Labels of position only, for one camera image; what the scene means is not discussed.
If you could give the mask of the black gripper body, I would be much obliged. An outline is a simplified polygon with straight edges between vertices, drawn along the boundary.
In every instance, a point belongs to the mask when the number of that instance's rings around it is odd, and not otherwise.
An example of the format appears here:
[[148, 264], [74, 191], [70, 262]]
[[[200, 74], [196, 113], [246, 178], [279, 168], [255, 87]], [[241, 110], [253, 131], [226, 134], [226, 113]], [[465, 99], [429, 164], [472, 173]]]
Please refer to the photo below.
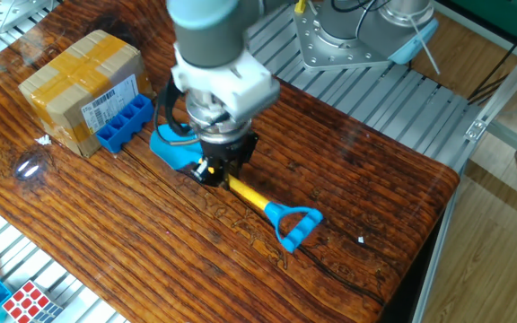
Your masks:
[[211, 167], [222, 168], [232, 162], [236, 167], [240, 167], [250, 161], [258, 141], [259, 136], [255, 132], [248, 132], [241, 138], [225, 144], [202, 141], [201, 147], [203, 156], [209, 161]]

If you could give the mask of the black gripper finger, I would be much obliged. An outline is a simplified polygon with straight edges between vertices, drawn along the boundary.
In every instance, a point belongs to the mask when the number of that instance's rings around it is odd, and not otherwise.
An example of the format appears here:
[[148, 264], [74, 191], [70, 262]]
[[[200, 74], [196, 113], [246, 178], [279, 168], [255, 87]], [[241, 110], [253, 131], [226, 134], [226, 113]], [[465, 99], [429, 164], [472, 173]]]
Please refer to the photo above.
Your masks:
[[223, 161], [223, 187], [230, 190], [231, 178], [238, 178], [244, 162], [241, 159]]
[[212, 159], [201, 158], [191, 170], [191, 175], [200, 184], [219, 186], [221, 184], [221, 169], [217, 169], [213, 163]]

